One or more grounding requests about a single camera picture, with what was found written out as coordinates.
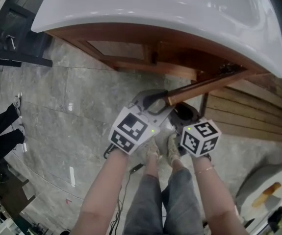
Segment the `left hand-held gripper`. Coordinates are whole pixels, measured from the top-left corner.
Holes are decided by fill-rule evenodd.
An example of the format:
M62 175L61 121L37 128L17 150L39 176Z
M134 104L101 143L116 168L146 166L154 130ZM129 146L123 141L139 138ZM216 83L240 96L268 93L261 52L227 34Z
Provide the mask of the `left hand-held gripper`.
M114 121L109 141L112 145L131 155L159 132L161 124L173 111L174 106L160 107L157 100L168 94L165 89L150 89L140 92Z

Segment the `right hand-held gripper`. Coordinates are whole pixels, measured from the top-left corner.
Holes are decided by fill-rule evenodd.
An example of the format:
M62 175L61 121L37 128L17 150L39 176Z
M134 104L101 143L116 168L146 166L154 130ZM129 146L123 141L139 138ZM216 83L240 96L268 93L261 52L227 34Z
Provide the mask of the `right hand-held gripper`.
M181 155L187 152L195 158L212 152L222 132L213 120L202 118L193 106L181 102L170 114L170 123L176 128L183 128L176 137L176 145Z

